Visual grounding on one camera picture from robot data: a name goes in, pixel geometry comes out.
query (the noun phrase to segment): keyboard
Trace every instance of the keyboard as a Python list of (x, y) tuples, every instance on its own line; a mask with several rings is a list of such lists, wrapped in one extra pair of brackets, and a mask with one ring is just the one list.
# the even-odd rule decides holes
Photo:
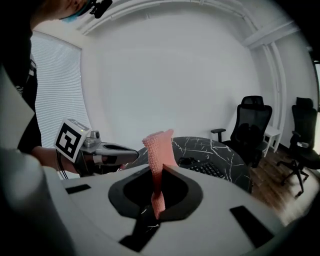
[(202, 173), (202, 174), (207, 174), (210, 176), (218, 177), (221, 179), (225, 179), (226, 177), (221, 173), (221, 171), (218, 170), (215, 165), (210, 162), (210, 161), (200, 161), (200, 162), (195, 162), (192, 163), (189, 166), (184, 167), (186, 169)]

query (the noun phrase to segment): pink cloth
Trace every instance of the pink cloth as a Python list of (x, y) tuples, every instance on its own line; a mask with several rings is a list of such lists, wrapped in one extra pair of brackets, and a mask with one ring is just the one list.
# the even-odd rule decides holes
[(172, 149), (171, 137), (174, 130), (159, 131), (142, 140), (148, 150), (148, 161), (152, 171), (154, 192), (151, 203), (154, 215), (158, 219), (161, 212), (166, 209), (164, 195), (161, 192), (163, 164), (178, 166)]

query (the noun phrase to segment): wooden floor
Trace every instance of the wooden floor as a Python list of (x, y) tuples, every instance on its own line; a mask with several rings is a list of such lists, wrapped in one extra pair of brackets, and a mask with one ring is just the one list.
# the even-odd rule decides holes
[(311, 171), (304, 170), (309, 174), (309, 178), (303, 183), (304, 193), (296, 198), (295, 196), (301, 190), (298, 177), (293, 175), (287, 179), (284, 186), (281, 186), (280, 182), (292, 171), (283, 165), (277, 167), (276, 164), (279, 161), (291, 161), (280, 148), (276, 153), (269, 151), (260, 161), (259, 166), (250, 170), (253, 182), (252, 195), (271, 207), (282, 223), (287, 225), (308, 210), (320, 190), (320, 183)]

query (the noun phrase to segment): black office chair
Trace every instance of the black office chair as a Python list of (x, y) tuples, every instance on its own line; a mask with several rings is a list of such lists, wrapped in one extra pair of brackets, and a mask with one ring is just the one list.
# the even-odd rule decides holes
[[(223, 144), (237, 152), (246, 165), (252, 163), (256, 168), (265, 148), (264, 134), (272, 115), (272, 108), (264, 105), (261, 96), (244, 97), (237, 107), (236, 124), (231, 135), (231, 140)], [(222, 142), (221, 133), (225, 129), (213, 129), (213, 134), (218, 134), (218, 141)]]
[(296, 105), (292, 106), (294, 131), (292, 131), (293, 136), (290, 140), (290, 154), (293, 161), (290, 163), (280, 161), (276, 164), (277, 166), (284, 165), (293, 170), (293, 172), (281, 182), (282, 186), (285, 184), (286, 179), (294, 174), (297, 175), (301, 186), (301, 191), (296, 195), (297, 197), (304, 192), (301, 175), (305, 176), (304, 181), (309, 176), (303, 171), (303, 168), (320, 169), (320, 156), (313, 150), (318, 114), (313, 107), (312, 99), (296, 98)]

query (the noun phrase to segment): black marble table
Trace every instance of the black marble table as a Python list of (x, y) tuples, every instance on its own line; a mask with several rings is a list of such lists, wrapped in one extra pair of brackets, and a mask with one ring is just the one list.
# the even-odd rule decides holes
[[(199, 161), (210, 160), (225, 175), (226, 180), (251, 193), (249, 169), (241, 157), (228, 146), (208, 138), (175, 137), (172, 139), (172, 148), (177, 163), (182, 157), (191, 157)], [(147, 149), (144, 147), (138, 152), (139, 158), (129, 163), (125, 169), (148, 163)]]

